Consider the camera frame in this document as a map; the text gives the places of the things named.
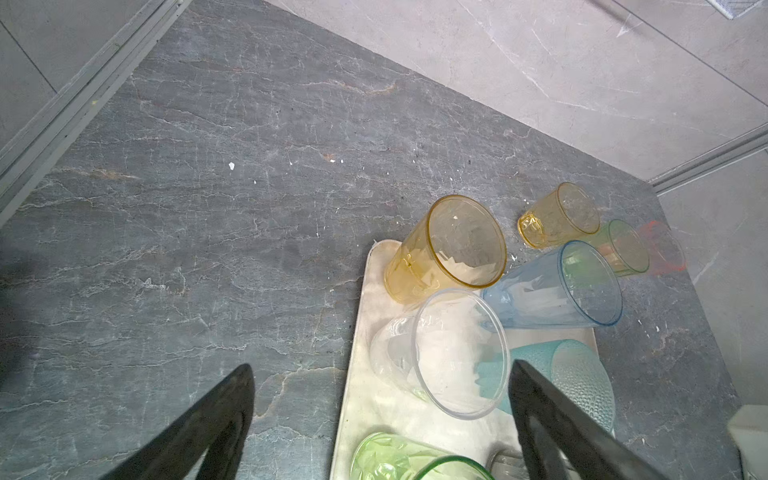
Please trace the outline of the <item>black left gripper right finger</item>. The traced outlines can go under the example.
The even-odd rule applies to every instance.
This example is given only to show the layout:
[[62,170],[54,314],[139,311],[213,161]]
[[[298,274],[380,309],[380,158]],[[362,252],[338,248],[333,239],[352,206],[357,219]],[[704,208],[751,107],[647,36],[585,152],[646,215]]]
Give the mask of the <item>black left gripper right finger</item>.
[[582,479],[662,479],[530,363],[513,362],[508,381],[518,441],[531,479],[567,479],[564,459]]

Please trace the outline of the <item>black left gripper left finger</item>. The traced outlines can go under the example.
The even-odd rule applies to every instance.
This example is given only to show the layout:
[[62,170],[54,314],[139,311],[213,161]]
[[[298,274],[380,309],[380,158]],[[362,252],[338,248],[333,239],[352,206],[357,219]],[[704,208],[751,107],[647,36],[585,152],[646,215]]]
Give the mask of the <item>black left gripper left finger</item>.
[[183,479],[198,460],[198,479],[236,477],[253,419],[252,367],[241,364],[106,479]]

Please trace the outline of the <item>teal plastic cup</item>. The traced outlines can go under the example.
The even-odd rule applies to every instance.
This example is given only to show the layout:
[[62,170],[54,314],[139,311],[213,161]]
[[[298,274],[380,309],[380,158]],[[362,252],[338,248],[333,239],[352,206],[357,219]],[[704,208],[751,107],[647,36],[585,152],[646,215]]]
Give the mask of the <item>teal plastic cup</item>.
[[[523,360],[537,369],[575,405],[608,433],[613,433],[615,397],[599,357],[587,345],[565,339],[509,350],[510,361]],[[473,369],[474,384],[468,391],[492,399],[502,373],[502,354],[487,356]]]

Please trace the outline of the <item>clear plastic cup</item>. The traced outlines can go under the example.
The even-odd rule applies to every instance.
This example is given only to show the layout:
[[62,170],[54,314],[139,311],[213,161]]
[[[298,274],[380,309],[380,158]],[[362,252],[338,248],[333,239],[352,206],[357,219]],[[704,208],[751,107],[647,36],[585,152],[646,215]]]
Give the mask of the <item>clear plastic cup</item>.
[[441,290],[390,320],[369,347],[376,375],[460,420],[502,402],[511,369],[504,327],[477,294]]

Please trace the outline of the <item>blue plastic cup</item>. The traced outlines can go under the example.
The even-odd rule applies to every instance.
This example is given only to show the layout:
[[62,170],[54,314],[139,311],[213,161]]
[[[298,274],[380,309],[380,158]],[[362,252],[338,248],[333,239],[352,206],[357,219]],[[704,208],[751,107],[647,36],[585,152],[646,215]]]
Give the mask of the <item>blue plastic cup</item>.
[[481,297],[504,327],[514,329],[612,326],[623,314],[613,269],[594,247],[580,240],[510,270]]

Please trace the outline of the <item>beige plastic tray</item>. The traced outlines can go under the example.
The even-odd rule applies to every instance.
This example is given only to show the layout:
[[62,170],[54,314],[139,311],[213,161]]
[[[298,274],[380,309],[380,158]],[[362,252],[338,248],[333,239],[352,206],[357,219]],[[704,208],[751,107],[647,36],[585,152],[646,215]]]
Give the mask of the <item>beige plastic tray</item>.
[[406,307],[388,295],[383,275],[399,248],[386,239],[371,247],[363,276],[361,298],[340,411],[329,477],[348,479],[358,445],[368,435],[385,431],[485,463],[502,448],[520,448],[513,417],[501,410],[476,420],[453,418],[428,400],[378,377],[369,360],[375,334]]

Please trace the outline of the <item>tall green plastic cup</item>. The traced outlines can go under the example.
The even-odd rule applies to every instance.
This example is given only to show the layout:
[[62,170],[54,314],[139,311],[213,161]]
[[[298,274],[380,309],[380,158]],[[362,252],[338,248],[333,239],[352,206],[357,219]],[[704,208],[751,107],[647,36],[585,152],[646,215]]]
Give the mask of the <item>tall green plastic cup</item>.
[[350,479],[487,479],[493,476],[468,457],[410,440],[376,432],[358,445]]

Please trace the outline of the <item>tall amber plastic cup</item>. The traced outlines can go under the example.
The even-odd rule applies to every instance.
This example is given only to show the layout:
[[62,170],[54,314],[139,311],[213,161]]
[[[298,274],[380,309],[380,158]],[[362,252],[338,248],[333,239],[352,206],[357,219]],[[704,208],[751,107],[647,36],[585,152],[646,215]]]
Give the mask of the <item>tall amber plastic cup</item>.
[[478,290],[496,283],[507,263],[502,230],[492,213],[463,195],[437,200],[398,247],[384,285],[401,304],[420,303],[448,288]]

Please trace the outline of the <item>dark grey plastic cup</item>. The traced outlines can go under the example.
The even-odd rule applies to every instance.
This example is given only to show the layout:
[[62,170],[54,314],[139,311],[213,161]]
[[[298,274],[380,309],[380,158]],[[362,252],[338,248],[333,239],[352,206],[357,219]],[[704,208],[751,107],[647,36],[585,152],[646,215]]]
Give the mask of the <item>dark grey plastic cup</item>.
[[495,480],[530,479],[523,455],[515,450],[498,450],[490,456],[486,468]]

